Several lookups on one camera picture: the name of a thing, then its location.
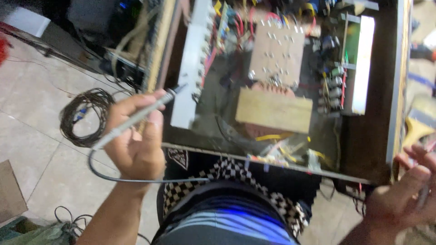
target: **black and white checkered pattern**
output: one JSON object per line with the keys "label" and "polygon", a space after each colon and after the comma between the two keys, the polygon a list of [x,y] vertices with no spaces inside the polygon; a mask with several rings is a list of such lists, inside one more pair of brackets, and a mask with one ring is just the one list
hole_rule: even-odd
{"label": "black and white checkered pattern", "polygon": [[[236,163],[232,158],[221,157],[218,162],[214,164],[214,168],[201,171],[198,176],[191,176],[190,178],[198,177],[207,177],[216,180],[232,180],[252,186],[258,192],[268,197],[271,203],[277,207],[295,237],[298,237],[303,232],[304,227],[309,224],[299,203],[294,203],[290,199],[284,198],[281,193],[269,192],[268,188],[256,182],[256,179],[252,177],[250,171],[246,170],[241,163]],[[198,181],[165,184],[164,216],[167,214],[168,210],[174,207],[183,197],[204,184],[206,184],[206,182]]]}

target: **cardboard box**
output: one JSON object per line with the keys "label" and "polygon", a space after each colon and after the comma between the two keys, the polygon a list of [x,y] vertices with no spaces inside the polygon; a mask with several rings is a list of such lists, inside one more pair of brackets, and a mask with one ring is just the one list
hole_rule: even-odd
{"label": "cardboard box", "polygon": [[0,163],[0,223],[27,211],[9,160]]}

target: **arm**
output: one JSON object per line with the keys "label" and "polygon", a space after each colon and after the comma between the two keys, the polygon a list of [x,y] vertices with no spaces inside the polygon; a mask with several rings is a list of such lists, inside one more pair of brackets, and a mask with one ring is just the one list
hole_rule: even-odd
{"label": "arm", "polygon": [[77,245],[135,244],[142,199],[148,189],[148,184],[117,183],[86,226]]}
{"label": "arm", "polygon": [[[165,91],[160,90],[153,95],[134,95],[113,105],[105,132],[110,132],[126,121],[129,115],[153,104],[164,94]],[[161,149],[164,117],[159,111],[153,111],[147,121],[142,135],[135,129],[129,129],[105,146],[106,153],[123,179],[155,180],[164,172],[165,158]],[[150,184],[146,183],[116,183],[77,244],[135,244],[142,200],[149,187]]]}
{"label": "arm", "polygon": [[[407,172],[392,186],[375,189],[366,203],[367,214],[341,244],[394,244],[402,230],[434,222],[436,218],[436,154],[420,145],[404,148],[395,157]],[[409,157],[419,165],[409,162]],[[417,194],[425,185],[430,192],[422,207]]]}

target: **hand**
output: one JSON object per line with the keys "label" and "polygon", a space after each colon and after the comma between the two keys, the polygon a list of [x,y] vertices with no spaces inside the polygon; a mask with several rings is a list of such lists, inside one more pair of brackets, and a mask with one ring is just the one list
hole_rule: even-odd
{"label": "hand", "polygon": [[[367,202],[364,218],[364,222],[378,223],[396,234],[405,228],[436,220],[436,154],[428,153],[421,145],[405,147],[404,152],[395,160],[407,172],[392,186],[375,189]],[[409,157],[419,165],[413,166]],[[430,193],[424,206],[419,208],[418,192],[426,184]]]}
{"label": "hand", "polygon": [[[113,105],[109,112],[105,134],[125,122],[129,115],[151,105],[165,95],[163,89],[153,94],[133,95]],[[135,128],[126,130],[105,147],[106,153],[115,163],[122,178],[134,180],[155,180],[165,170],[162,144],[164,116],[158,110],[148,116],[144,132],[140,135]]]}

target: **blue wire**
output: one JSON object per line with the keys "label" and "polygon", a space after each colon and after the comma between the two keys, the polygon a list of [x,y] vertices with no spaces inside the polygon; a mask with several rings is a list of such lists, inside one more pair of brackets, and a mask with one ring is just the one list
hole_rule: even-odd
{"label": "blue wire", "polygon": [[433,90],[436,89],[436,86],[434,85],[434,83],[432,83],[430,80],[416,74],[416,73],[412,73],[409,72],[408,74],[408,78],[413,79],[421,84],[424,84],[425,86],[431,87]]}

